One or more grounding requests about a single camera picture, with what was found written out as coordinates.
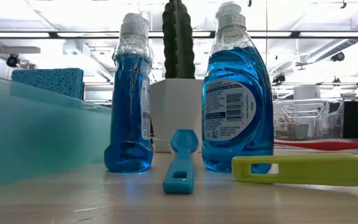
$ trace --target green cactus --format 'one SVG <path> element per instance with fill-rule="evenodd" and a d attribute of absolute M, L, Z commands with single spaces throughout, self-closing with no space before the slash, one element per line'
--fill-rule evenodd
<path fill-rule="evenodd" d="M 170 0 L 162 14 L 165 78 L 195 78 L 193 29 L 186 6 Z"/>

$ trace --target dish soap bottle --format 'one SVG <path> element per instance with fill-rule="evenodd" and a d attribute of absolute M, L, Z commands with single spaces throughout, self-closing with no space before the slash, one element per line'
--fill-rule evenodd
<path fill-rule="evenodd" d="M 150 142 L 149 22 L 128 13 L 122 23 L 112 96 L 110 145 L 104 164 L 111 172 L 147 170 L 153 159 Z"/>
<path fill-rule="evenodd" d="M 234 156 L 273 154 L 273 104 L 269 75 L 247 35 L 241 7 L 221 5 L 203 87 L 203 161 L 208 169 L 231 172 Z M 254 164 L 264 174 L 270 164 Z"/>

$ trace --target red plastic handle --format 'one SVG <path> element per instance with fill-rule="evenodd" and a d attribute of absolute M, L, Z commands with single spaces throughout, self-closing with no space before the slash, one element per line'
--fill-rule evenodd
<path fill-rule="evenodd" d="M 358 141 L 342 139 L 320 139 L 310 141 L 283 141 L 274 139 L 274 144 L 283 146 L 295 146 L 307 149 L 317 149 L 323 151 L 340 151 L 347 149 L 358 149 Z"/>

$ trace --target white planter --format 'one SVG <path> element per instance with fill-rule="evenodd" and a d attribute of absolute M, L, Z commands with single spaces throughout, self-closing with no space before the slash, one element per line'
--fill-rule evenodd
<path fill-rule="evenodd" d="M 201 95 L 204 80 L 166 79 L 150 86 L 155 152 L 170 152 L 170 140 L 179 128 L 193 129 L 201 152 Z"/>

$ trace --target sticker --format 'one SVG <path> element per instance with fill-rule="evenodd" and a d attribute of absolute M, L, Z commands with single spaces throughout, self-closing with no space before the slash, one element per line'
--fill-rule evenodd
<path fill-rule="evenodd" d="M 204 104 L 204 133 L 210 141 L 227 141 L 239 135 L 255 116 L 256 102 L 243 84 L 229 79 L 209 82 Z"/>
<path fill-rule="evenodd" d="M 141 115 L 142 115 L 142 138 L 150 139 L 150 81 L 143 79 L 142 93 L 140 95 Z"/>

